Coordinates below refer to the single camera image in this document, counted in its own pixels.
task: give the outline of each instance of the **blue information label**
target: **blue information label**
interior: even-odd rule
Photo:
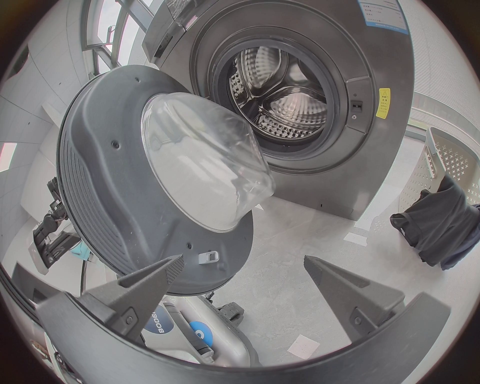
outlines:
[[[167,310],[159,305],[148,319],[144,329],[156,334],[168,333],[173,329],[173,321]]]
[[[407,22],[396,0],[358,0],[368,26],[391,29],[408,35]]]
[[[213,334],[207,324],[201,321],[192,321],[190,327],[195,331],[196,335],[204,341],[209,347],[213,344]]]

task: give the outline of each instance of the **screw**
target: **screw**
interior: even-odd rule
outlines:
[[[63,364],[63,360],[62,360],[62,358],[61,358],[61,356],[59,355],[58,352],[55,352],[54,357],[55,357],[56,361],[58,361],[60,364]]]

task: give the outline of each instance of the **laundry basket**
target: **laundry basket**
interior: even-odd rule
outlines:
[[[411,207],[427,189],[436,192],[445,173],[463,189],[469,204],[480,204],[480,160],[461,141],[437,128],[427,130],[422,154],[399,199],[399,212]]]

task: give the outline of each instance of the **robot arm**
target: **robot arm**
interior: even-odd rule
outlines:
[[[68,219],[68,215],[61,201],[57,178],[49,181],[47,186],[54,202],[50,204],[51,211],[33,230],[33,241],[28,248],[35,267],[43,275],[46,275],[50,267],[81,240],[71,224],[54,240],[49,239],[49,235],[58,230],[62,221]]]

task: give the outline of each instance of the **washing machine drum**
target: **washing machine drum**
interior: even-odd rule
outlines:
[[[143,48],[246,118],[276,195],[299,204],[358,218],[405,132],[413,49],[396,0],[164,2]]]

